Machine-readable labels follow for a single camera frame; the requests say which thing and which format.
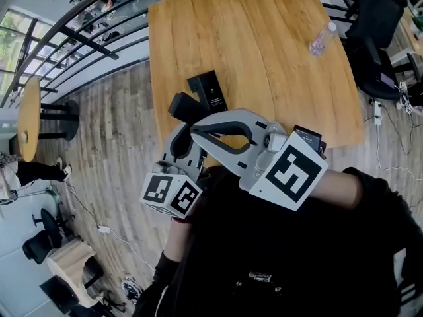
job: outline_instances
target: forearm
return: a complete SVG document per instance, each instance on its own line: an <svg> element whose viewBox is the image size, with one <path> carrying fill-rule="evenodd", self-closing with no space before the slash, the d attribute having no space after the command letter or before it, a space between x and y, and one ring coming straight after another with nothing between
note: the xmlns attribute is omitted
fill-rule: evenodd
<svg viewBox="0 0 423 317"><path fill-rule="evenodd" d="M171 228L167 236L167 242L165 249L163 250L164 255L175 262L180 262L188 243L188 237L190 236L191 224L180 223L175 220L171 221Z"/></svg>
<svg viewBox="0 0 423 317"><path fill-rule="evenodd" d="M354 209L362 195L362 183L356 176L328 169L310 197L345 209Z"/></svg>

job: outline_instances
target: plastic bottle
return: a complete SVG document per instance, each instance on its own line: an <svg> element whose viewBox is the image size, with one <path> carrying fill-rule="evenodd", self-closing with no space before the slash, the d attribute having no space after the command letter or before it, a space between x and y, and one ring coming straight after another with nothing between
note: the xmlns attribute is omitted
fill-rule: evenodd
<svg viewBox="0 0 423 317"><path fill-rule="evenodd" d="M310 53L314 56L322 55L325 48L336 35L336 25L333 22L324 25L317 35L316 40L310 44Z"/></svg>

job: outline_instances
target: person in background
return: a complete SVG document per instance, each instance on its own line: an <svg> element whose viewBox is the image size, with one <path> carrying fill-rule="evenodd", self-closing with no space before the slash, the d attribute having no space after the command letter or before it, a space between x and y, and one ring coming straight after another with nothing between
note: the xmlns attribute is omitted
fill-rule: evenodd
<svg viewBox="0 0 423 317"><path fill-rule="evenodd" d="M16 155L0 153L0 188L3 189L3 198L6 195L10 197L11 190L18 191L35 180L66 182L71 174L71 165L63 168L61 157L58 157L56 165L48 166L38 162L24 162Z"/></svg>
<svg viewBox="0 0 423 317"><path fill-rule="evenodd" d="M404 248L402 276L423 291L422 230L385 180L327 170L290 211L227 170L213 178L193 216L172 219L135 317L398 316Z"/></svg>

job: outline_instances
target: wooden floor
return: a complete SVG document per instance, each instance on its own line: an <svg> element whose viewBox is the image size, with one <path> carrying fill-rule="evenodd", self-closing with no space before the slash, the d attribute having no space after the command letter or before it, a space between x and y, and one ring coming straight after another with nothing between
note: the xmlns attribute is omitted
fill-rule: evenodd
<svg viewBox="0 0 423 317"><path fill-rule="evenodd" d="M92 211L99 225L107 225L136 252L154 266L166 241L169 219L143 207L138 199L145 173L159 156L149 62L140 63L125 71L105 77L70 96L81 108L79 132L71 142L41 141L37 160L53 164L58 155L73 167L70 183L78 198ZM363 119L372 116L367 98L360 92ZM392 117L406 151L410 145L410 123L404 112L398 112L391 102L384 102ZM423 122L414 116L414 122ZM42 124L43 131L54 127ZM342 170L354 166L388 180L412 207L418 221L422 218L423 183L416 182L403 170L380 171L377 162L377 132L372 120L365 123L362 144L331 149L327 160L331 168ZM407 167L416 177L423 178L423 126L412 133L412 151L405 156L393 125L383 116L380 127L379 157L382 168ZM65 184L57 183L67 210L76 215L73 229L98 254L106 276L102 285L120 295L120 282L125 275L133 275L146 287L153 272L130 247L113 234L101 235L93 218L71 195Z"/></svg>

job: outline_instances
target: bottle cap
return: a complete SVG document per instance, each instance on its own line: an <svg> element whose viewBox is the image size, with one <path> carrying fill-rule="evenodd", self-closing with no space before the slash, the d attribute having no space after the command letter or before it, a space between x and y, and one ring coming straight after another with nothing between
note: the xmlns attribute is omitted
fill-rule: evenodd
<svg viewBox="0 0 423 317"><path fill-rule="evenodd" d="M328 23L328 28L331 32L336 32L336 25L333 22Z"/></svg>

